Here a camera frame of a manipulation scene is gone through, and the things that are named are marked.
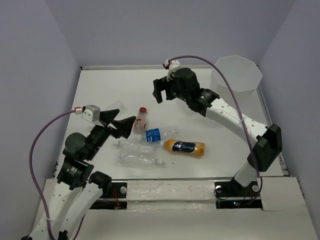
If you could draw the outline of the red cap small bottle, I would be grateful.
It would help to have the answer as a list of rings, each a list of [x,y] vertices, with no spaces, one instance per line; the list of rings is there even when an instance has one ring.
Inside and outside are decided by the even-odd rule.
[[[133,131],[136,134],[144,133],[147,130],[147,125],[147,109],[145,107],[141,107],[133,125]]]

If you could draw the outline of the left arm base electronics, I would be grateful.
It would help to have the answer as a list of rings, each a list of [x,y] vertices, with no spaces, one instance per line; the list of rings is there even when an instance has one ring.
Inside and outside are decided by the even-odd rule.
[[[116,181],[108,193],[103,193],[90,207],[91,210],[126,210],[128,183]]]

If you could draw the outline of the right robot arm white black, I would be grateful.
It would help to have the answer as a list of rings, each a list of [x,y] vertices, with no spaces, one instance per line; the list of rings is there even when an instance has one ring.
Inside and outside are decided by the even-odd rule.
[[[155,79],[152,95],[158,103],[163,101],[162,92],[165,92],[166,100],[184,101],[189,109],[221,124],[249,145],[247,160],[233,178],[216,182],[217,198],[259,196],[262,184],[257,182],[257,177],[269,169],[283,149],[281,128],[239,114],[217,93],[202,88],[190,68],[180,68],[170,76]]]

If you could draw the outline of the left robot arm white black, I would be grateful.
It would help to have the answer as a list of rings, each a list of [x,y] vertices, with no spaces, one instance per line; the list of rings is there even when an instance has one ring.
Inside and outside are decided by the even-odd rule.
[[[119,109],[100,110],[95,105],[75,107],[48,122],[36,135],[29,152],[29,169],[33,183],[40,195],[44,213],[25,240],[75,240],[85,215],[96,200],[110,194],[112,178],[100,171],[93,172],[93,160],[109,137],[127,139],[136,117],[116,120]],[[57,175],[50,201],[46,201],[33,169],[33,152],[41,134],[56,120],[70,114],[94,124],[87,136],[79,132],[70,134],[62,154],[63,164]]]

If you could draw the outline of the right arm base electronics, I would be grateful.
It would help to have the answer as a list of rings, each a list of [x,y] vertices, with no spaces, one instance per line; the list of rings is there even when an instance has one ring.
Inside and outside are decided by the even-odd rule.
[[[213,194],[216,198],[216,208],[222,209],[262,209],[260,187],[256,181],[243,187],[238,182],[216,181]]]

